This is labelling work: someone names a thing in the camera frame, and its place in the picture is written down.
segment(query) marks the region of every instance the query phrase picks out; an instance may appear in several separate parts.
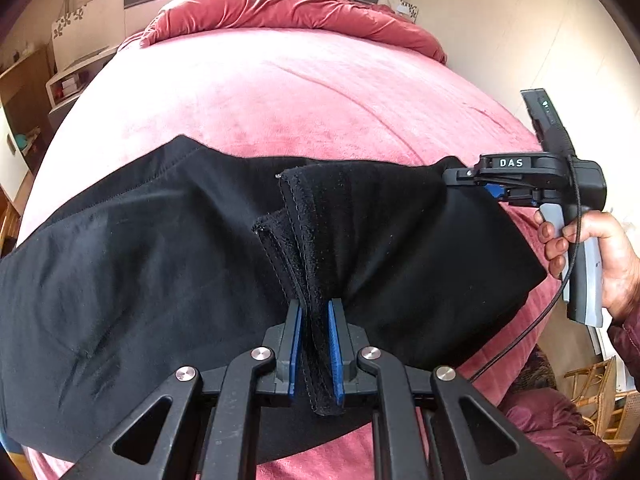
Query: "teal object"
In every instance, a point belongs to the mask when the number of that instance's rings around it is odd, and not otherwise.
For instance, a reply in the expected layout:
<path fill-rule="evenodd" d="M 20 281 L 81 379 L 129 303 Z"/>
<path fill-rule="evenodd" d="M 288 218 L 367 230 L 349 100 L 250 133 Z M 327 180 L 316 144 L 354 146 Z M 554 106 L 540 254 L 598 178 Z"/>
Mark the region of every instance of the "teal object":
<path fill-rule="evenodd" d="M 23 150 L 27 147 L 27 137 L 25 137 L 23 134 L 17 134 L 16 136 L 14 136 L 14 139 L 15 143 L 18 145 L 19 150 Z"/>

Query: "black pants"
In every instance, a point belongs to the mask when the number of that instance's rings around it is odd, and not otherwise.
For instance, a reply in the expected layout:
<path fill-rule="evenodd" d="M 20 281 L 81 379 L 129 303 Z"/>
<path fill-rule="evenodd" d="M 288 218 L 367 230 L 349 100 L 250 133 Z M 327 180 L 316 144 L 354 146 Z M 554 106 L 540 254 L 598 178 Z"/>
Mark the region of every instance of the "black pants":
<path fill-rule="evenodd" d="M 292 297 L 306 387 L 263 410 L 259 459 L 359 427 L 366 411 L 332 416 L 329 298 L 430 368 L 461 364 L 545 277 L 485 190 L 444 186 L 450 164 L 244 159 L 186 137 L 127 164 L 0 263 L 2 428 L 77 461 L 180 366 L 258 346 Z"/>

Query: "silver bolt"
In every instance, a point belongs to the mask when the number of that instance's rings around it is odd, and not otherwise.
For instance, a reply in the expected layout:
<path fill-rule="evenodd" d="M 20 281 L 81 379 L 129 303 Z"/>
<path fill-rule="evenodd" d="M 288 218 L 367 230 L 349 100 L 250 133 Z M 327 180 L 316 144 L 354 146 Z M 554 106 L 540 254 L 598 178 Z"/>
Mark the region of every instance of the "silver bolt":
<path fill-rule="evenodd" d="M 254 348 L 251 350 L 251 357 L 253 357 L 256 361 L 264 361 L 271 357 L 271 350 L 266 346 L 258 346 L 258 348 Z"/>
<path fill-rule="evenodd" d="M 175 378 L 179 381 L 191 381 L 196 376 L 196 369 L 193 366 L 183 366 L 178 368 L 175 373 Z"/>
<path fill-rule="evenodd" d="M 441 381 L 452 381 L 456 378 L 456 371 L 450 366 L 441 366 L 436 370 L 436 377 Z"/>
<path fill-rule="evenodd" d="M 380 348 L 376 348 L 375 346 L 365 346 L 360 350 L 360 354 L 367 361 L 373 361 L 373 359 L 379 358 L 382 352 L 380 351 Z"/>

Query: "maroon jacket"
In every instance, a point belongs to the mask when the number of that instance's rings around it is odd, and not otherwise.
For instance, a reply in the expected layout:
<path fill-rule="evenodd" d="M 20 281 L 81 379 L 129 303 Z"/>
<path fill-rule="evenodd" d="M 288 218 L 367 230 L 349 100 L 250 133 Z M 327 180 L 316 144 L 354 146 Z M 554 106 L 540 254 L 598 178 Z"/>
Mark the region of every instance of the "maroon jacket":
<path fill-rule="evenodd" d="M 640 384 L 640 306 L 609 338 Z M 611 448 L 582 421 L 574 404 L 551 388 L 508 394 L 500 409 L 530 440 L 553 454 L 572 480 L 604 480 L 615 465 Z"/>

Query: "triangular cutout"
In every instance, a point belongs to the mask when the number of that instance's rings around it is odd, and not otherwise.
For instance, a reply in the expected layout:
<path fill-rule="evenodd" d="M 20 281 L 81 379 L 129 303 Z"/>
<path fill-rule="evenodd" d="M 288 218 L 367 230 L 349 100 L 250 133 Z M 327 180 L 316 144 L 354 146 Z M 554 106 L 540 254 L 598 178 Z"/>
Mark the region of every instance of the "triangular cutout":
<path fill-rule="evenodd" d="M 171 404 L 171 397 L 159 399 L 113 444 L 113 452 L 140 465 L 148 464 Z"/>
<path fill-rule="evenodd" d="M 518 446 L 515 441 L 501 430 L 471 398 L 462 397 L 460 409 L 476 444 L 480 462 L 491 465 L 516 454 Z"/>

